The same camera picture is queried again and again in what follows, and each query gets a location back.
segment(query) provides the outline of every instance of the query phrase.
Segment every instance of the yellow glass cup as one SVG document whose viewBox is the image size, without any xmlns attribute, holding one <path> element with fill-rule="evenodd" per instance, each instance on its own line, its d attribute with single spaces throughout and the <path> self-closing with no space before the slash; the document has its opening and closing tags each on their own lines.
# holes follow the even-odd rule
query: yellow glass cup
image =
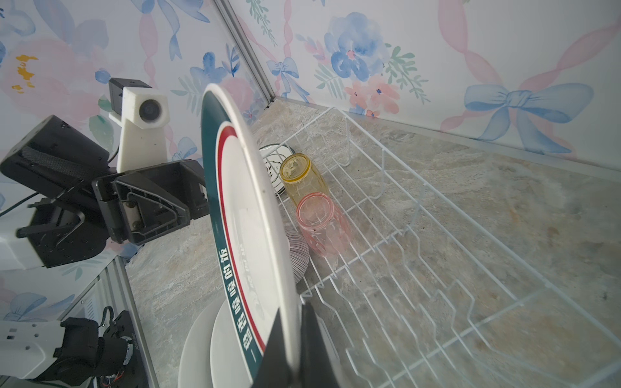
<svg viewBox="0 0 621 388">
<path fill-rule="evenodd" d="M 280 179 L 295 206 L 304 196 L 312 192 L 330 195 L 324 177 L 303 153 L 295 153 L 283 161 L 280 167 Z"/>
</svg>

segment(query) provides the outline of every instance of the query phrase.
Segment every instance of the pink glass cup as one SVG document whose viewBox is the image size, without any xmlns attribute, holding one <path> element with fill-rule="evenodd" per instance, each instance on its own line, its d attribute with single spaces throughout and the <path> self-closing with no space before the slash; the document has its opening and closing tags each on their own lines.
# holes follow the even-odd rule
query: pink glass cup
<svg viewBox="0 0 621 388">
<path fill-rule="evenodd" d="M 297 222 L 310 248 L 321 256 L 345 252 L 350 243 L 347 219 L 322 192 L 306 195 L 297 205 Z"/>
</svg>

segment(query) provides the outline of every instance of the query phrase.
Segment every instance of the blue bow pattern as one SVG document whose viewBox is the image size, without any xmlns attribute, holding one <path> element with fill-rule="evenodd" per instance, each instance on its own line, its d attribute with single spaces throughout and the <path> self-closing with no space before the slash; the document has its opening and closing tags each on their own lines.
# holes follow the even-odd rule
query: blue bow pattern
<svg viewBox="0 0 621 388">
<path fill-rule="evenodd" d="M 14 322 L 46 322 L 48 318 L 54 319 L 58 314 L 65 311 L 71 304 L 74 296 L 75 295 L 72 294 L 60 302 L 36 309 L 47 300 L 46 297 L 31 292 L 19 294 L 11 300 L 11 312 L 6 314 L 3 320 Z"/>
<path fill-rule="evenodd" d="M 478 138 L 491 142 L 501 138 L 509 130 L 509 108 L 517 109 L 516 126 L 524 149 L 541 153 L 569 153 L 571 150 L 554 142 L 541 133 L 528 118 L 527 113 L 537 115 L 553 123 L 568 123 L 589 105 L 593 89 L 585 84 L 569 83 L 550 86 L 539 92 L 518 90 L 509 92 L 500 85 L 474 85 L 466 89 L 464 105 L 469 111 L 495 111 L 485 132 Z"/>
<path fill-rule="evenodd" d="M 300 85 L 298 85 L 291 77 L 300 78 L 297 73 L 297 65 L 293 59 L 287 57 L 282 62 L 274 62 L 268 61 L 268 69 L 270 69 L 271 73 L 275 76 L 281 75 L 284 84 L 284 93 L 282 95 L 283 98 L 287 98 L 287 94 L 291 93 L 291 85 L 293 85 L 293 89 L 298 93 L 298 95 L 305 101 L 309 102 L 306 96 L 310 93 L 306 90 L 302 89 Z"/>
<path fill-rule="evenodd" d="M 173 155 L 172 160 L 182 160 L 189 158 L 198 151 L 196 144 L 189 137 L 182 137 L 177 143 L 177 152 Z"/>
</svg>

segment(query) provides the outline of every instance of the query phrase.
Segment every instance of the camera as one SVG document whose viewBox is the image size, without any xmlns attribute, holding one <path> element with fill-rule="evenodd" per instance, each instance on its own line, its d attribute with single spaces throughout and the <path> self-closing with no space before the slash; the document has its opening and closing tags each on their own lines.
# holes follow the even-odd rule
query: camera
<svg viewBox="0 0 621 388">
<path fill-rule="evenodd" d="M 117 171 L 166 163 L 168 98 L 139 79 L 111 78 L 108 83 L 112 104 L 109 117 L 121 127 Z"/>
<path fill-rule="evenodd" d="M 110 99 L 118 120 L 127 118 L 142 129 L 163 127 L 170 121 L 168 98 L 139 79 L 111 78 Z"/>
</svg>

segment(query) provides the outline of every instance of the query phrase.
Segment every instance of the red stripe on plate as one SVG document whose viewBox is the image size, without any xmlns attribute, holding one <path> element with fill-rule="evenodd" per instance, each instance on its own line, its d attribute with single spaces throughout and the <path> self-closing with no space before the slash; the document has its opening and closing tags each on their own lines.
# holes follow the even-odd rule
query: red stripe on plate
<svg viewBox="0 0 621 388">
<path fill-rule="evenodd" d="M 222 212 L 222 222 L 224 223 L 224 232 L 227 236 L 227 245 L 229 246 L 229 256 L 231 259 L 231 263 L 233 263 L 233 270 L 235 271 L 235 278 L 237 280 L 237 288 L 239 288 L 239 294 L 242 296 L 242 302 L 244 309 L 246 310 L 246 315 L 248 316 L 248 321 L 250 322 L 250 326 L 252 327 L 252 331 L 255 334 L 256 341 L 259 342 L 259 347 L 261 351 L 265 351 L 265 344 L 263 339 L 259 335 L 259 331 L 256 329 L 255 321 L 252 319 L 252 315 L 250 314 L 250 309 L 248 308 L 248 304 L 246 303 L 246 297 L 243 294 L 241 280 L 239 278 L 239 274 L 237 273 L 237 266 L 235 265 L 235 258 L 233 257 L 233 249 L 231 249 L 230 238 L 229 238 L 229 228 L 227 226 L 227 217 L 224 212 L 224 197 L 222 195 L 222 149 L 224 148 L 224 142 L 229 136 L 237 137 L 237 133 L 235 133 L 235 129 L 231 126 L 225 127 L 220 134 L 220 139 L 218 140 L 218 190 L 220 194 L 220 211 Z"/>
</svg>

